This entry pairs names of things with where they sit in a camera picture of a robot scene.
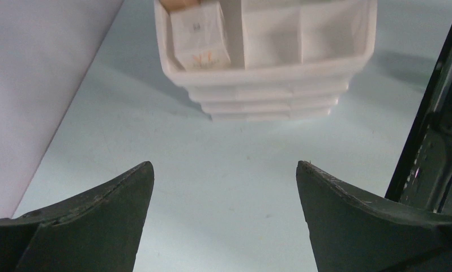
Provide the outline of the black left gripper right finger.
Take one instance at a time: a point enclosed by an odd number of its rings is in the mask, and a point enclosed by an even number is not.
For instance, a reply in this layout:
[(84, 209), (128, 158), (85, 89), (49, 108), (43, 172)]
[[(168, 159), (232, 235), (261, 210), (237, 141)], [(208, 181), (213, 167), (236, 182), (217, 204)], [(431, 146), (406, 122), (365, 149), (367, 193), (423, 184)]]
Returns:
[(307, 161), (296, 180), (319, 271), (452, 271), (452, 216), (380, 197)]

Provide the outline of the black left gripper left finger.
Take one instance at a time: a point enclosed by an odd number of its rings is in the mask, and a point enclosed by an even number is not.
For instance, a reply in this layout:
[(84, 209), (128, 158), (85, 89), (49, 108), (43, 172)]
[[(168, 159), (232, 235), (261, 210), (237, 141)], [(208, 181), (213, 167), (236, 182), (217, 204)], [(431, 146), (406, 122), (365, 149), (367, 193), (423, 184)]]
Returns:
[(145, 161), (64, 201), (0, 219), (0, 271), (132, 271), (153, 185)]

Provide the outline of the white plastic drawer organizer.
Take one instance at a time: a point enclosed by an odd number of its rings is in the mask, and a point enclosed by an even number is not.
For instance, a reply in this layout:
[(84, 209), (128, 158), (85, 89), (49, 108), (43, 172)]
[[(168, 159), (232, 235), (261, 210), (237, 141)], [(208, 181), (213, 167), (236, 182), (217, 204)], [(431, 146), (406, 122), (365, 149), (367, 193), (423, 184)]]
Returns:
[(155, 1), (164, 74), (214, 121), (327, 115), (374, 52), (377, 1), (219, 1), (231, 58), (186, 71), (173, 52), (170, 14)]

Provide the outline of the white cosmetic box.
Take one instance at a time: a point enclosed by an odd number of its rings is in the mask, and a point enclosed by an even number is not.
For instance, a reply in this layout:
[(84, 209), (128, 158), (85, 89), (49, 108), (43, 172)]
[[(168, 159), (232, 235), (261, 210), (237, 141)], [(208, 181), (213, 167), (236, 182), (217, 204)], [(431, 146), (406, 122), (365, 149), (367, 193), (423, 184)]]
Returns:
[(186, 71), (222, 70), (231, 58), (219, 1), (207, 1), (170, 14), (173, 52)]

